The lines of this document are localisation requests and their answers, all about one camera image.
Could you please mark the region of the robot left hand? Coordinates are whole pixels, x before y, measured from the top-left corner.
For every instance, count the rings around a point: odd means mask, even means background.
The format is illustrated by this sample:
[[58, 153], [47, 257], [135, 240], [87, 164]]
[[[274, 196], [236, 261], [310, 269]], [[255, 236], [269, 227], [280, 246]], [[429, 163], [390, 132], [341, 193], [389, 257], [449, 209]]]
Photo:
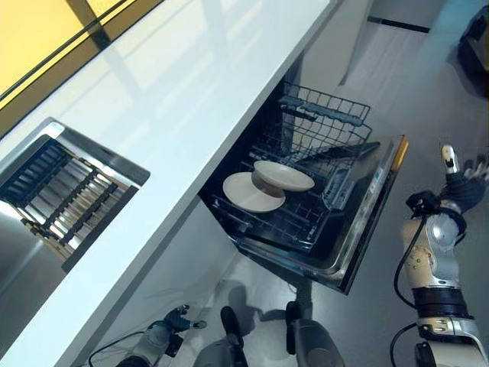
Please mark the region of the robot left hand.
[[207, 322], [204, 320], [189, 320], [186, 319], [190, 309], [189, 304], [183, 304], [171, 310], [165, 317], [164, 322], [172, 330], [173, 333], [181, 333], [187, 330], [201, 330], [207, 327]]

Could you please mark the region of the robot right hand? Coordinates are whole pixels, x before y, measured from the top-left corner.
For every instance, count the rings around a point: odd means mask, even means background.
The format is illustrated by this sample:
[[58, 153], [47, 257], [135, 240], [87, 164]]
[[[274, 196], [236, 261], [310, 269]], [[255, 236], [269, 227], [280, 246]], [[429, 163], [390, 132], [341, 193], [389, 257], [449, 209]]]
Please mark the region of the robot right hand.
[[488, 191], [488, 156], [479, 153], [472, 160], [459, 165], [458, 156], [451, 145], [441, 147], [442, 163], [445, 168], [445, 186], [440, 198], [450, 202], [465, 213], [477, 206]]

